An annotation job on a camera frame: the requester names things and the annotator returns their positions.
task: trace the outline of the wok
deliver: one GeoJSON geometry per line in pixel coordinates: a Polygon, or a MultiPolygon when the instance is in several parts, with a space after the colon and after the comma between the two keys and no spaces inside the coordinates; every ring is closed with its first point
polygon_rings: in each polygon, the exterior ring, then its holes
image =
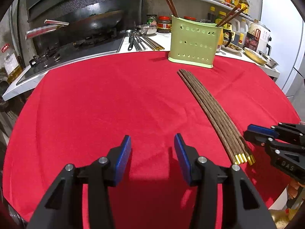
{"type": "Polygon", "coordinates": [[[55,30],[60,35],[71,36],[74,40],[83,39],[90,35],[101,33],[115,27],[123,17],[123,10],[110,11],[103,14],[93,14],[85,19],[73,22],[68,26],[46,25],[26,32],[26,39],[31,39],[55,30]]]}

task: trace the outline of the refrigerator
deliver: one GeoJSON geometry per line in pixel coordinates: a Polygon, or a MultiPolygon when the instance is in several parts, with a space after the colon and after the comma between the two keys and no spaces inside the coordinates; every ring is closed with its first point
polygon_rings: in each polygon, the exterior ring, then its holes
{"type": "Polygon", "coordinates": [[[260,21],[271,31],[272,57],[280,72],[276,84],[293,102],[305,77],[305,23],[291,0],[263,0],[260,21]]]}

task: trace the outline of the red lid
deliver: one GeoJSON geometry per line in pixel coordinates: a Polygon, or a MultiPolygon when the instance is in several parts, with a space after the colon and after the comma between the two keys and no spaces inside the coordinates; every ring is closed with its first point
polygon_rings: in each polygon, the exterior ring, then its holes
{"type": "Polygon", "coordinates": [[[1,51],[5,52],[10,47],[10,44],[6,44],[4,47],[2,47],[1,51]]]}
{"type": "Polygon", "coordinates": [[[166,20],[169,21],[170,18],[168,16],[159,16],[159,20],[166,20]]]}
{"type": "Polygon", "coordinates": [[[189,16],[184,16],[183,18],[186,19],[186,20],[192,20],[192,21],[195,21],[195,20],[196,20],[196,18],[194,18],[194,17],[189,17],[189,16]]]}

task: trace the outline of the red tablecloth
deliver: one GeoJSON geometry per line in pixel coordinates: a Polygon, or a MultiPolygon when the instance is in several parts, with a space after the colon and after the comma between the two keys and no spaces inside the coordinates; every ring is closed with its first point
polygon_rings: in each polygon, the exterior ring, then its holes
{"type": "MultiPolygon", "coordinates": [[[[29,220],[65,164],[90,164],[128,134],[131,161],[123,181],[109,189],[116,227],[188,228],[196,188],[182,178],[174,135],[180,132],[186,144],[218,165],[229,166],[230,161],[176,73],[180,68],[202,82],[240,132],[251,123],[270,127],[299,122],[289,100],[258,66],[216,56],[214,68],[206,69],[169,62],[167,54],[105,56],[51,70],[42,79],[16,122],[5,158],[4,196],[17,212],[29,220]]],[[[262,147],[250,148],[256,163],[242,168],[270,206],[289,178],[270,166],[262,147]]],[[[83,201],[86,214],[86,195],[83,201]]]]}

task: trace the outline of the black glass stovetop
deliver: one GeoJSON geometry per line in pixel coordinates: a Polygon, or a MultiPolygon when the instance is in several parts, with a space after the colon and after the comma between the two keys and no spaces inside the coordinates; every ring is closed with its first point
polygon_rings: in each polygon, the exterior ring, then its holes
{"type": "Polygon", "coordinates": [[[31,67],[17,82],[17,85],[40,73],[68,64],[69,62],[89,59],[95,55],[103,56],[106,54],[117,53],[120,50],[123,39],[124,32],[118,32],[115,38],[110,38],[97,44],[82,44],[81,47],[75,47],[75,43],[69,43],[65,46],[59,47],[53,56],[40,62],[35,67],[31,67]]]}

